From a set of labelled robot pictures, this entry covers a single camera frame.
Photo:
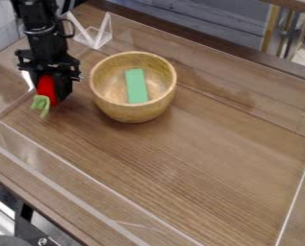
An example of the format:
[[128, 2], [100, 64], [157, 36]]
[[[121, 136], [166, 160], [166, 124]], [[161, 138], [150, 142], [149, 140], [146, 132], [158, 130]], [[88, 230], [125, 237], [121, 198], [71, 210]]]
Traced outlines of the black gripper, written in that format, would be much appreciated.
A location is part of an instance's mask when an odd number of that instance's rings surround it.
[[17, 50], [18, 69], [27, 71], [34, 86], [38, 86], [43, 75], [53, 75], [54, 90], [58, 102], [63, 102], [73, 92], [73, 81], [82, 79], [81, 61], [69, 54], [69, 50], [61, 50], [49, 57], [38, 58], [30, 49]]

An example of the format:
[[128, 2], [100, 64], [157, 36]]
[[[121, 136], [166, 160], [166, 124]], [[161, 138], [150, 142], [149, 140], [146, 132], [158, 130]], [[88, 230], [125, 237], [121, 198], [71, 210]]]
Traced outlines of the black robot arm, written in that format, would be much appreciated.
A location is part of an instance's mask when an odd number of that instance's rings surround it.
[[29, 72], [37, 94], [59, 105], [81, 80], [81, 61], [69, 54], [65, 18], [57, 16], [55, 0], [11, 0], [17, 18], [23, 24], [29, 48], [15, 51], [18, 69]]

